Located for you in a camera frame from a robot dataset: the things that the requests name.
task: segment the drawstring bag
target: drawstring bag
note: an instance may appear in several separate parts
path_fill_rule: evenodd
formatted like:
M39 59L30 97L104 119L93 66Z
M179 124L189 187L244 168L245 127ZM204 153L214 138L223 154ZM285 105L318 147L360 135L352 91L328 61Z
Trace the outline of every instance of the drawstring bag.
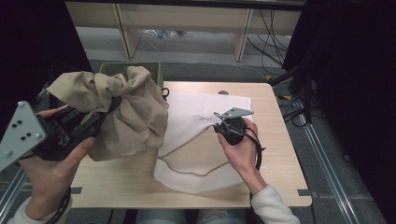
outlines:
M169 105L150 72L142 66L128 67L127 77L65 73L47 91L65 104L89 112L84 120L93 112L107 112L113 97L121 97L120 105L102 122L89 152L94 161L132 156L163 145Z
M233 107L251 109L246 97L172 92L168 129L158 151L154 178L170 189L187 193L221 189L243 180L228 163L212 126L221 123L214 115Z

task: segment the jeans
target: jeans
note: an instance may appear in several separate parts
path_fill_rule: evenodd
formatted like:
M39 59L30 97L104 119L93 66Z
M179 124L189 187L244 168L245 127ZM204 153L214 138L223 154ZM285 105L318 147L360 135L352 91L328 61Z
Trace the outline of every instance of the jeans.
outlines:
M183 209L140 209L137 224L187 224ZM201 209L197 224L246 224L243 209Z

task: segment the person's left hand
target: person's left hand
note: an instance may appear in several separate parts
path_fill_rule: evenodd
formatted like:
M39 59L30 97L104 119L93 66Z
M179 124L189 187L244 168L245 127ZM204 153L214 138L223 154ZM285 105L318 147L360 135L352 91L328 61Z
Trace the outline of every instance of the person's left hand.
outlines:
M47 118L59 110L61 108L38 114ZM92 137L85 139L63 161L43 161L37 156L19 161L33 188L32 199L25 210L28 217L39 220L59 209L78 164L88 154L93 142Z

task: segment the black strap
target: black strap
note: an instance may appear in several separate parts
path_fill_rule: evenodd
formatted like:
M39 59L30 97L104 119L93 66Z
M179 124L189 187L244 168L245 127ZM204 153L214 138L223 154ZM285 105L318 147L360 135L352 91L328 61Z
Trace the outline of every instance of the black strap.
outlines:
M64 212L67 209L67 205L70 203L70 187L67 188L66 194L64 195L64 199L62 201L61 207L56 211L55 215L47 222L47 224L55 224L59 219L64 215Z

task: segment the beige cloth bag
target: beige cloth bag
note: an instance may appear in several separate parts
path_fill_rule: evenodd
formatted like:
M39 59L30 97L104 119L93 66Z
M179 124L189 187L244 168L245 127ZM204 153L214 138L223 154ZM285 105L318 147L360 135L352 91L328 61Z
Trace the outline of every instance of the beige cloth bag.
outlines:
M120 106L106 116L90 150L95 161L132 156L163 145L169 105L161 88L142 66L128 67L127 75L65 73L47 88L65 104L91 113L107 112L112 97L121 96Z

